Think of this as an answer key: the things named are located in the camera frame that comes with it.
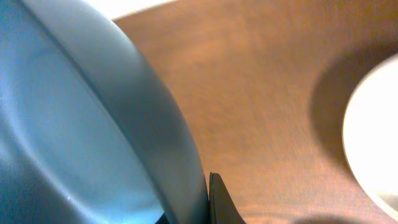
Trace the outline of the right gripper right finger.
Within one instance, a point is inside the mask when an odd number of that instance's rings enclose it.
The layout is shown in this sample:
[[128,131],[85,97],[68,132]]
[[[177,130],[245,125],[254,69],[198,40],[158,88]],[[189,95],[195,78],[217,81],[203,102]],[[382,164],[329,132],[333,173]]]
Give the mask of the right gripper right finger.
[[209,184],[210,223],[245,224],[221,176],[211,172]]

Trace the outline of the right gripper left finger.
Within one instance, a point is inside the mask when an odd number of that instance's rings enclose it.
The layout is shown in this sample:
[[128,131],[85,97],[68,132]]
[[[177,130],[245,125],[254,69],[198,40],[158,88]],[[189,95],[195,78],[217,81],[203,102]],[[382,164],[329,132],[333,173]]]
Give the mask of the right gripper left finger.
[[169,224],[166,215],[163,213],[162,216],[155,222],[155,224]]

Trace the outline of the dark blue bowl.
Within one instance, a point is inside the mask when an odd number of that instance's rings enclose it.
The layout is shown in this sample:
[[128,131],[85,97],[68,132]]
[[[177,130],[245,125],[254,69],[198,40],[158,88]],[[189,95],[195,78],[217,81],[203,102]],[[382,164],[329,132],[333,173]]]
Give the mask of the dark blue bowl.
[[1,2],[1,222],[208,223],[173,96],[85,1]]

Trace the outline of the cream bowl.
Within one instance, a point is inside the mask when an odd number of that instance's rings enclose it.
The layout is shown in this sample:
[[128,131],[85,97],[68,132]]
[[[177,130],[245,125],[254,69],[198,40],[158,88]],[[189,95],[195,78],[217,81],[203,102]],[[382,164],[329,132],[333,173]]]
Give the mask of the cream bowl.
[[348,165],[369,198],[397,219],[397,56],[370,70],[351,94],[343,119]]

